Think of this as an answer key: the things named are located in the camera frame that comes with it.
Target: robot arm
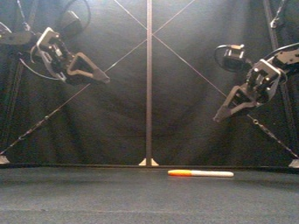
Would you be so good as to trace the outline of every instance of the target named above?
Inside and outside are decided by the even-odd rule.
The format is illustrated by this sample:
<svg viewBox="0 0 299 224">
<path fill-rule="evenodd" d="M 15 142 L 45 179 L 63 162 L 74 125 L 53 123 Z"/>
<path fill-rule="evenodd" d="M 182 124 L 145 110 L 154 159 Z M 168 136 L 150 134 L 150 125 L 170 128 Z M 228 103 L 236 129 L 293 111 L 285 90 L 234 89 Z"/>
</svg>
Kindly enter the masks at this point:
<svg viewBox="0 0 299 224">
<path fill-rule="evenodd" d="M 221 122 L 236 115 L 245 115 L 249 111 L 273 99 L 281 83 L 288 76 L 298 72 L 299 49 L 288 51 L 289 47 L 276 51 L 276 56 L 262 59 L 248 73 L 248 82 L 232 89 L 229 97 L 220 108 L 214 121 Z"/>
<path fill-rule="evenodd" d="M 50 27 L 42 35 L 31 31 L 13 33 L 7 26 L 0 23 L 2 45 L 11 46 L 19 52 L 35 47 L 51 75 L 71 85 L 110 82 L 109 76 L 94 64 L 87 55 L 83 52 L 73 54 L 69 51 L 62 41 L 62 35 Z"/>
<path fill-rule="evenodd" d="M 83 52 L 73 54 L 61 38 L 61 34 L 50 27 L 38 40 L 38 53 L 54 77 L 70 84 L 102 81 L 110 82 L 106 73 L 93 63 Z"/>
</svg>

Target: black curtain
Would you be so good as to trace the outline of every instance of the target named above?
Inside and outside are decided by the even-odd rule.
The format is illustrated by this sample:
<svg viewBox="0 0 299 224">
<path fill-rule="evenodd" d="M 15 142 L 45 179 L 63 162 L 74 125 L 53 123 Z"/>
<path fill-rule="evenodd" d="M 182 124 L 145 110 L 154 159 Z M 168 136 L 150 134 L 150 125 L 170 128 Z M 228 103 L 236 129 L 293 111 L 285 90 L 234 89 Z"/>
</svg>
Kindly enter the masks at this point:
<svg viewBox="0 0 299 224">
<path fill-rule="evenodd" d="M 26 18 L 33 2 L 22 1 Z M 43 32 L 49 26 L 55 29 L 67 2 L 39 1 L 35 32 Z M 5 0 L 3 3 L 15 11 L 17 4 Z M 14 163 L 138 165 L 146 158 L 147 1 L 90 0 L 89 4 L 93 15 L 89 28 L 65 41 L 73 52 L 89 55 L 111 82 L 89 86 L 6 153 Z M 254 62 L 273 51 L 264 1 L 162 0 L 153 2 L 153 9 L 150 154 L 154 161 L 160 165 L 289 165 L 293 158 L 286 149 L 248 116 L 222 123 L 213 121 L 225 95 L 246 81 L 245 73 L 230 73 L 218 67 L 214 49 L 245 44 Z M 83 1 L 77 1 L 70 10 L 77 12 L 83 24 L 89 22 Z M 15 19 L 9 11 L 2 11 L 6 22 Z M 34 64 L 26 53 L 23 59 L 47 75 L 43 65 Z M 2 70 L 2 81 L 15 77 L 14 69 L 11 74 L 9 70 Z M 298 79 L 290 85 L 298 121 Z M 47 80 L 23 70 L 3 149 L 85 87 Z M 10 94 L 5 84 L 3 98 Z M 292 146 L 280 91 L 252 115 Z"/>
</svg>

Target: marker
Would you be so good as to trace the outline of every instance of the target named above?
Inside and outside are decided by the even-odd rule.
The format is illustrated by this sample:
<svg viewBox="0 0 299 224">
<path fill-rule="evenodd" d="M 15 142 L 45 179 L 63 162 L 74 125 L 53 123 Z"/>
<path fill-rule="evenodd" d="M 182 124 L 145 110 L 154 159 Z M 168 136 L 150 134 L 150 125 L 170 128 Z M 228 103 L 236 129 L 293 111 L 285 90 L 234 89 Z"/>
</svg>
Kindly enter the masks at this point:
<svg viewBox="0 0 299 224">
<path fill-rule="evenodd" d="M 181 177 L 216 177 L 216 178 L 232 178 L 234 173 L 232 171 L 192 171 L 192 170 L 173 170 L 169 171 L 170 176 Z"/>
</svg>

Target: cable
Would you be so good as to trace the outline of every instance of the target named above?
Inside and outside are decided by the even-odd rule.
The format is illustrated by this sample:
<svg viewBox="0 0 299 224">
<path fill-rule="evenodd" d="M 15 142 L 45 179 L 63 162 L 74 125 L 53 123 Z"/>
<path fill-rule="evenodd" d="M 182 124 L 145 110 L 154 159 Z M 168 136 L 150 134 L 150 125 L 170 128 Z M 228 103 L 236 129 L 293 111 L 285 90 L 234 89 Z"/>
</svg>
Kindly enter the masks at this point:
<svg viewBox="0 0 299 224">
<path fill-rule="evenodd" d="M 53 77 L 49 77 L 41 73 L 38 73 L 29 65 L 27 63 L 25 62 L 25 60 L 22 58 L 19 58 L 21 62 L 23 63 L 23 65 L 26 66 L 26 68 L 34 73 L 37 74 L 38 76 L 41 76 L 42 78 L 47 79 L 47 80 L 53 80 L 53 81 L 58 81 L 59 79 L 57 78 L 53 78 Z"/>
<path fill-rule="evenodd" d="M 280 53 L 281 51 L 285 51 L 288 49 L 292 49 L 294 47 L 299 47 L 299 43 L 292 44 L 292 45 L 286 45 L 280 47 L 278 49 L 276 49 L 266 57 L 265 60 L 270 59 L 273 57 L 274 54 Z"/>
</svg>

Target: vertical metal pole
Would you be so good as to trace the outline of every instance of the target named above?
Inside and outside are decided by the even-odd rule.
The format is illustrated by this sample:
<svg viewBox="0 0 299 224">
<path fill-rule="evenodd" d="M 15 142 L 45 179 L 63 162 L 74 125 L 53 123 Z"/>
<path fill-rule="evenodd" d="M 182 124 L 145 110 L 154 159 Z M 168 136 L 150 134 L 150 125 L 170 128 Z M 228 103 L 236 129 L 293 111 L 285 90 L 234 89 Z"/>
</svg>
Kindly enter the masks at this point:
<svg viewBox="0 0 299 224">
<path fill-rule="evenodd" d="M 264 4 L 265 4 L 265 10 L 266 10 L 266 19 L 268 19 L 268 27 L 269 27 L 269 33 L 270 33 L 270 38 L 272 38 L 272 44 L 273 44 L 273 48 L 276 50 L 280 47 L 278 39 L 277 39 L 277 30 L 273 29 L 270 26 L 270 23 L 274 19 L 274 15 L 273 15 L 274 13 L 272 11 L 270 1 L 265 0 Z M 297 136 L 294 111 L 293 111 L 289 89 L 288 89 L 286 84 L 281 85 L 281 93 L 282 93 L 284 100 L 285 100 L 285 114 L 286 114 L 289 133 L 290 133 L 290 137 L 292 137 L 292 145 L 293 145 L 292 147 L 294 149 L 298 149 L 299 141 L 298 141 L 298 136 Z"/>
<path fill-rule="evenodd" d="M 38 5 L 39 5 L 39 0 L 34 0 L 33 2 L 33 8 L 31 8 L 31 15 L 30 15 L 30 21 L 29 25 L 34 26 L 34 20 L 35 20 L 35 15 L 38 11 Z M 18 23 L 23 22 L 23 19 L 18 17 L 18 4 L 15 5 L 17 8 L 17 20 L 15 20 L 15 26 L 18 26 Z M 9 138 L 10 138 L 10 133 L 11 133 L 11 126 L 13 126 L 13 119 L 14 119 L 14 113 L 15 113 L 15 103 L 17 103 L 17 98 L 19 95 L 19 89 L 21 89 L 21 84 L 22 84 L 22 78 L 23 78 L 23 72 L 25 72 L 25 65 L 22 62 L 18 60 L 18 58 L 13 59 L 11 67 L 10 67 L 10 79 L 7 82 L 7 106 L 5 109 L 5 125 L 3 125 L 3 134 L 0 136 L 0 147 L 7 147 L 9 145 Z"/>
<path fill-rule="evenodd" d="M 147 0 L 146 166 L 153 166 L 153 0 Z"/>
</svg>

